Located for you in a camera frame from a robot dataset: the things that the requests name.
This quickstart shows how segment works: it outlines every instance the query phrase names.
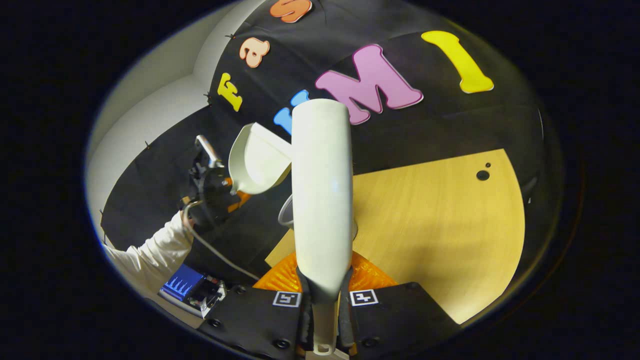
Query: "gray cable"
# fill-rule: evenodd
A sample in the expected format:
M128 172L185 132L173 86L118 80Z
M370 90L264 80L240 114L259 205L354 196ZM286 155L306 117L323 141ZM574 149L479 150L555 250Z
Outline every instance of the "gray cable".
M255 279L256 281L260 280L259 277L257 277L256 275L251 274L250 272L246 271L245 269L241 268L240 266L237 266L236 264L234 264L233 262L231 262L231 260L227 259L223 254L220 254L220 252L218 252L216 250L216 248L214 248L213 246L211 246L210 243L207 243L202 237L200 237L200 235L198 235L198 233L195 232L195 230L193 230L191 224L189 224L189 209L192 206L198 205L200 204L202 201L196 201L196 202L192 202L190 204L188 204L185 208L184 211L182 213L182 223L186 226L187 230L189 230L189 232L193 235L194 238L198 239L198 241L200 243L202 243L202 245L204 245L207 249L209 249L212 253L214 253L216 256L218 256L222 261L224 261L228 266L231 266L232 268L238 270L239 272L247 275L248 277L251 277L252 279Z

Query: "light wood tabletop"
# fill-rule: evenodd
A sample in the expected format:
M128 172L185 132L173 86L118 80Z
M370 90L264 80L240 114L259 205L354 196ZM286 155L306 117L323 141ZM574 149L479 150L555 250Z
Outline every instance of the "light wood tabletop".
M488 179L478 179L481 170ZM353 193L353 250L398 283L420 283L455 322L478 314L513 277L524 204L504 149L357 175ZM275 266L294 251L289 230L265 260Z

